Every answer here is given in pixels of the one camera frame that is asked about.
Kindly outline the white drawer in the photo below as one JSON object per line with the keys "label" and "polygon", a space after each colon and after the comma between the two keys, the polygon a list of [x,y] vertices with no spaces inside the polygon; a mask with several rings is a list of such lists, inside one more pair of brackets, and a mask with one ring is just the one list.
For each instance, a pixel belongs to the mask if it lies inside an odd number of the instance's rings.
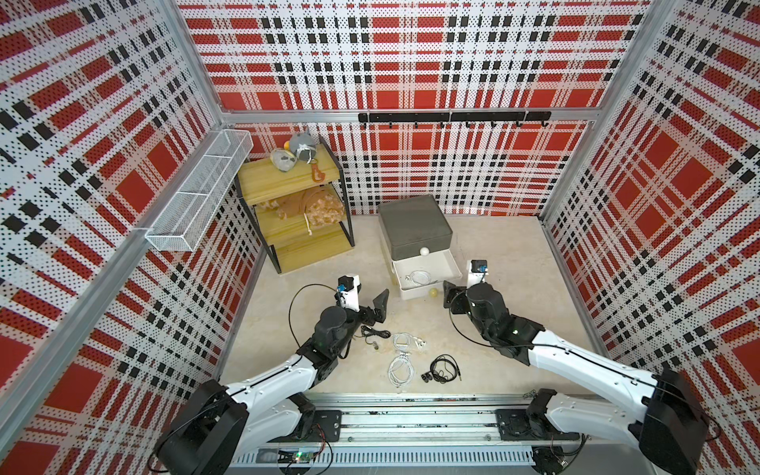
{"label": "white drawer", "polygon": [[457,281],[462,276],[449,249],[396,260],[392,268],[403,300],[424,298],[432,290],[443,292],[443,282]]}

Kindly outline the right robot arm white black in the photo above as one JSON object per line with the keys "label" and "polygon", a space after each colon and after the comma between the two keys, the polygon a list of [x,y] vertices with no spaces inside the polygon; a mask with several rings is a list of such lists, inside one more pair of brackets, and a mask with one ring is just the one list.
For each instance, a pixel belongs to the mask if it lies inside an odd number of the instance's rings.
{"label": "right robot arm white black", "polygon": [[528,407],[539,433],[583,433],[638,449],[669,474],[694,474],[709,439],[711,419],[686,377],[626,366],[584,350],[530,319],[512,314],[488,282],[470,287],[443,284],[443,306],[465,315],[479,346],[562,376],[597,395],[581,401],[541,389]]}

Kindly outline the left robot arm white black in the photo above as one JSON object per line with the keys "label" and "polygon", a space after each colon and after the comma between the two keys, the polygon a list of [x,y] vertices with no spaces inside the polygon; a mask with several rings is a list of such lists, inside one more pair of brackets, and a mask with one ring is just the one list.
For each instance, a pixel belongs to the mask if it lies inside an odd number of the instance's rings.
{"label": "left robot arm white black", "polygon": [[223,474],[248,449],[279,437],[308,437],[315,409],[306,391],[336,369],[361,326],[382,324],[389,291],[364,307],[356,289],[340,289],[315,330],[285,362],[229,386],[215,379],[198,386],[156,442],[158,473]]}

